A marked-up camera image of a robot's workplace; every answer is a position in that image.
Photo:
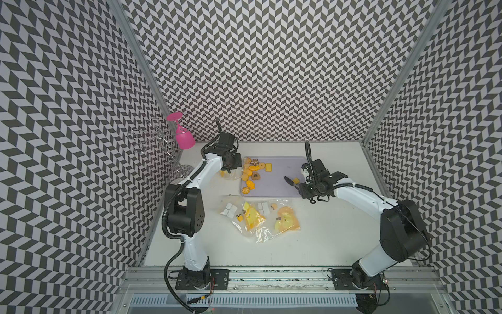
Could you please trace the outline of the steel black-tipped tongs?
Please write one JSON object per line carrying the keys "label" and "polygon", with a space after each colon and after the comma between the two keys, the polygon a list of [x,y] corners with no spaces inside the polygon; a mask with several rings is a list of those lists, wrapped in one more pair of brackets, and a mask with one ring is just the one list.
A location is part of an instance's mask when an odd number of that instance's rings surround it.
{"label": "steel black-tipped tongs", "polygon": [[300,181],[300,183],[299,183],[299,184],[295,184],[295,183],[293,182],[293,180],[294,180],[294,179],[291,179],[291,178],[289,178],[289,177],[287,177],[287,176],[284,176],[284,180],[285,180],[285,181],[286,181],[286,182],[287,182],[290,186],[292,186],[292,187],[296,188],[297,190],[300,190],[301,181]]}

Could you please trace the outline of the clear resealable bag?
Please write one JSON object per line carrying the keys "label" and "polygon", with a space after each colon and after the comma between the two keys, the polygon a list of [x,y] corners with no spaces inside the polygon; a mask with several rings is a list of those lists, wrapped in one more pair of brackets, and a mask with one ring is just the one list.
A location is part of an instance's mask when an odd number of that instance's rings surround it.
{"label": "clear resealable bag", "polygon": [[241,175],[243,175],[243,169],[241,167],[238,167],[236,169],[232,170],[220,170],[219,171],[219,176],[228,181],[236,181],[236,180],[241,180]]}

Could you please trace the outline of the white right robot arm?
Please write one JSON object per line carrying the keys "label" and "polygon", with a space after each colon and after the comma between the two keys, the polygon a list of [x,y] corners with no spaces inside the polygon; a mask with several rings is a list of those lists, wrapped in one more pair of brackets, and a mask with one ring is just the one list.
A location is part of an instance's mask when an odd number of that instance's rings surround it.
{"label": "white right robot arm", "polygon": [[330,173],[319,159],[304,163],[301,173],[305,182],[298,191],[303,199],[312,204],[334,197],[345,200],[380,225],[379,244],[352,265],[350,278],[356,287],[365,288],[388,268],[430,248],[426,225],[413,201],[384,197],[340,171]]}

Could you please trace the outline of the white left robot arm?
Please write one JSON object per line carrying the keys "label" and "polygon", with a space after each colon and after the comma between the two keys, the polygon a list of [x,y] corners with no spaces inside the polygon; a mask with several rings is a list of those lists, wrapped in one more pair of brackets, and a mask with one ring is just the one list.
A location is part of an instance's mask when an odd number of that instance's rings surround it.
{"label": "white left robot arm", "polygon": [[220,131],[200,150],[201,161],[179,184],[170,184],[165,193],[161,227],[165,237],[180,242],[184,257],[182,273],[201,281],[210,277],[210,259],[198,243],[196,234],[205,221],[202,191],[219,172],[231,173],[241,167],[237,138]]}

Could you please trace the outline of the orange bear shaped cookie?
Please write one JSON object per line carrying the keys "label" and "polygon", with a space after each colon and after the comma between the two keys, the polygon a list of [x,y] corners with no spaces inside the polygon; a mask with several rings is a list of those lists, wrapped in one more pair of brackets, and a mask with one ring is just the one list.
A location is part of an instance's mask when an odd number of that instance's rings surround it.
{"label": "orange bear shaped cookie", "polygon": [[254,190],[256,188],[255,183],[252,180],[247,180],[246,185],[248,190]]}

